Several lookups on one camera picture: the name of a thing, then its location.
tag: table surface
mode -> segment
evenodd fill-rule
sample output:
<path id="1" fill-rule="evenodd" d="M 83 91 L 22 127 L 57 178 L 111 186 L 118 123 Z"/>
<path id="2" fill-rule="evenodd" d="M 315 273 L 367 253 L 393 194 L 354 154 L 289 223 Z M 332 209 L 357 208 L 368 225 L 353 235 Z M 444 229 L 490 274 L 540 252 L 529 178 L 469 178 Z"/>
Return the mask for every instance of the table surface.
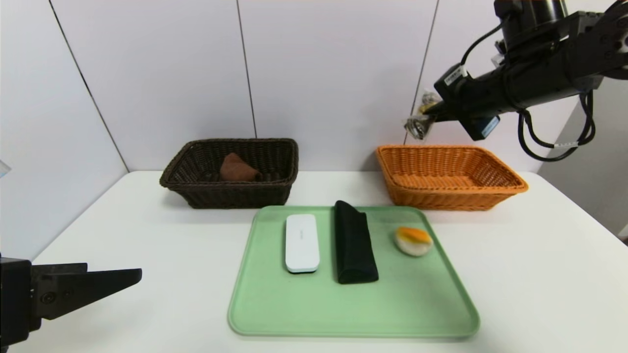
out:
<path id="1" fill-rule="evenodd" d="M 227 308 L 257 210 L 193 210 L 123 177 L 37 257 L 140 283 L 44 320 L 19 352 L 628 352 L 628 247 L 540 176 L 487 212 L 427 211 L 480 313 L 466 340 L 244 337 Z M 289 205 L 389 205 L 379 172 L 301 172 Z"/>

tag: brown cloth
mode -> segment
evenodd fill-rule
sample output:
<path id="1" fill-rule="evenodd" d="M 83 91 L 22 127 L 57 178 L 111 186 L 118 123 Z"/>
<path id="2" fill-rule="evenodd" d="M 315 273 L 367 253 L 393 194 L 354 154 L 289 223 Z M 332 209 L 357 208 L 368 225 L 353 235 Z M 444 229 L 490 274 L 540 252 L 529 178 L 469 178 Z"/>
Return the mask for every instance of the brown cloth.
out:
<path id="1" fill-rule="evenodd" d="M 229 153 L 220 167 L 220 179 L 225 182 L 254 182 L 262 173 L 246 164 L 235 153 Z"/>

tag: folded black towel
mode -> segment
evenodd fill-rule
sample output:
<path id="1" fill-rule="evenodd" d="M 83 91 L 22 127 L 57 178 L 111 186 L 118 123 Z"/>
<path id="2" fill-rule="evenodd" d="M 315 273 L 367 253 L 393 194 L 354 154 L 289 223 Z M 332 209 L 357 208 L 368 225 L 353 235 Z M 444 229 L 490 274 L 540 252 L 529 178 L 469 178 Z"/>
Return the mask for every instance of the folded black towel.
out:
<path id="1" fill-rule="evenodd" d="M 334 213 L 338 282 L 348 285 L 377 281 L 366 215 L 344 201 L 336 202 Z"/>

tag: white device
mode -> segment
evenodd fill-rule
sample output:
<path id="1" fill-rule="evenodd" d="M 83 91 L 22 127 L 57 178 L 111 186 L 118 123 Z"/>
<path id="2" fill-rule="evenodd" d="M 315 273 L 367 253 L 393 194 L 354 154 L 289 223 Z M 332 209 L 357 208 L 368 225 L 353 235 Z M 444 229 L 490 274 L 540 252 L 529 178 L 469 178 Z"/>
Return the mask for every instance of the white device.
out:
<path id="1" fill-rule="evenodd" d="M 291 273 L 318 269 L 318 232 L 313 214 L 294 214 L 286 219 L 286 267 Z"/>

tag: black cable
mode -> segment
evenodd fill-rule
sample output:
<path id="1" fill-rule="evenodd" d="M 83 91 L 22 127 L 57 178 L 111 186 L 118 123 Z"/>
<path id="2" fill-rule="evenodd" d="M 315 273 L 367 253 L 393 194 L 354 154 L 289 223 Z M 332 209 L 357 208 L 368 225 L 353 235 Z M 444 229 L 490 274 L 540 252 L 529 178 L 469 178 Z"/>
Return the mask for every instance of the black cable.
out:
<path id="1" fill-rule="evenodd" d="M 467 49 L 467 52 L 464 54 L 464 56 L 462 57 L 462 60 L 460 61 L 461 65 L 465 65 L 467 62 L 467 58 L 469 56 L 469 54 L 471 54 L 471 51 L 480 43 L 482 43 L 482 41 L 484 41 L 486 38 L 492 36 L 493 34 L 495 34 L 495 32 L 501 30 L 501 28 L 504 26 L 504 23 L 506 23 L 508 20 L 510 19 L 510 16 L 504 18 L 503 21 L 501 21 L 501 23 L 499 23 L 499 26 L 493 28 L 490 32 L 486 33 L 485 35 L 481 36 L 478 40 L 476 40 L 473 44 L 471 44 L 471 46 L 469 47 L 469 49 Z"/>
<path id="2" fill-rule="evenodd" d="M 519 144 L 521 145 L 521 148 L 523 149 L 523 151 L 528 156 L 534 158 L 535 160 L 542 161 L 542 162 L 557 162 L 557 161 L 564 160 L 565 158 L 569 157 L 572 153 L 576 151 L 576 149 L 578 149 L 577 147 L 570 148 L 567 152 L 554 158 L 546 158 L 546 157 L 541 157 L 539 155 L 536 155 L 526 145 L 526 140 L 524 139 L 524 136 L 523 136 L 523 124 L 524 124 L 524 117 L 521 113 L 519 113 L 519 127 L 517 129 L 517 132 L 519 135 Z"/>
<path id="3" fill-rule="evenodd" d="M 530 112 L 526 109 L 519 111 L 519 125 L 518 125 L 518 136 L 519 136 L 519 144 L 523 151 L 530 157 L 535 160 L 543 161 L 543 162 L 556 162 L 560 160 L 564 160 L 569 157 L 572 153 L 578 149 L 579 146 L 583 146 L 591 141 L 595 137 L 595 121 L 593 120 L 593 91 L 590 91 L 586 94 L 580 94 L 580 104 L 582 105 L 582 109 L 585 112 L 587 120 L 585 121 L 585 126 L 582 129 L 582 133 L 577 141 L 577 146 L 570 148 L 567 152 L 563 153 L 560 156 L 553 158 L 541 157 L 534 152 L 532 152 L 528 145 L 526 144 L 524 138 L 524 124 L 528 125 L 528 131 L 530 132 L 530 136 L 534 140 L 534 142 L 538 143 L 540 146 L 546 148 L 556 148 L 555 144 L 547 143 L 538 138 L 538 136 L 534 133 L 534 128 L 532 127 L 532 117 Z"/>

